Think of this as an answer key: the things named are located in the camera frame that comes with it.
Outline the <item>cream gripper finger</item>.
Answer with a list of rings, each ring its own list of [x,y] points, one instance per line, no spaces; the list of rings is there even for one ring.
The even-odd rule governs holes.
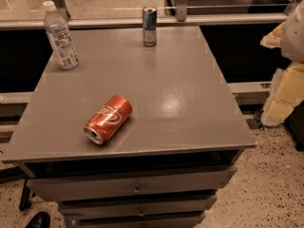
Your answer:
[[[278,126],[303,101],[304,64],[292,62],[286,69],[278,68],[275,71],[260,120],[263,125]]]
[[[281,47],[281,37],[282,37],[282,30],[285,23],[282,22],[276,28],[274,28],[270,33],[265,35],[260,44],[266,48],[280,48]]]

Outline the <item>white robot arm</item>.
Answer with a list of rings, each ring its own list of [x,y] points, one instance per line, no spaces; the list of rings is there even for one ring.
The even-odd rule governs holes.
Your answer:
[[[263,125],[278,126],[304,101],[304,1],[260,44],[280,48],[281,55],[291,61],[286,69],[275,71],[260,117]]]

